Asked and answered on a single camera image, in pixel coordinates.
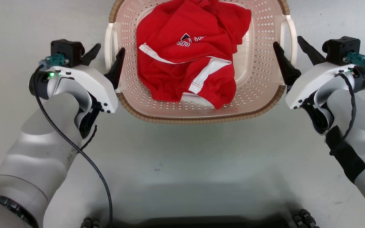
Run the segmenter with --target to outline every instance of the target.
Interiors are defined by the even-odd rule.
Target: brown woven rim
[[[118,14],[119,8],[125,0],[116,0],[112,6],[111,13],[109,15],[109,23],[114,23],[116,20],[116,16]],[[277,0],[281,6],[281,10],[283,15],[290,14],[290,7],[288,6],[287,0]],[[126,100],[123,93],[119,93],[118,98],[119,101],[122,103],[122,106],[134,117],[151,122],[151,123],[170,123],[170,124],[203,124],[203,123],[223,123],[223,122],[230,122],[230,121],[238,121],[238,120],[245,120],[254,117],[258,117],[274,107],[277,102],[280,100],[281,96],[284,94],[285,86],[280,85],[278,86],[277,92],[273,96],[273,98],[262,108],[257,111],[246,112],[237,115],[230,115],[225,117],[209,117],[209,118],[165,118],[165,117],[152,117],[145,114],[140,113],[136,109],[134,109],[129,102]]]

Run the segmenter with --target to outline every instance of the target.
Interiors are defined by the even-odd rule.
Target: perforated basket
[[[126,49],[117,94],[133,116],[154,123],[220,123],[257,117],[279,101],[284,92],[272,44],[284,43],[285,23],[291,39],[290,61],[297,59],[297,35],[286,0],[219,0],[252,11],[249,31],[234,54],[236,95],[216,110],[193,101],[166,102],[152,99],[137,74],[136,28],[155,6],[169,0],[116,0],[105,37],[105,62],[110,69],[121,47]]]

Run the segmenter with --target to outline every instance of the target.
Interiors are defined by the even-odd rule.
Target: red garment
[[[137,29],[138,75],[153,99],[193,92],[219,109],[236,92],[233,53],[249,30],[250,10],[218,0],[172,0]]]

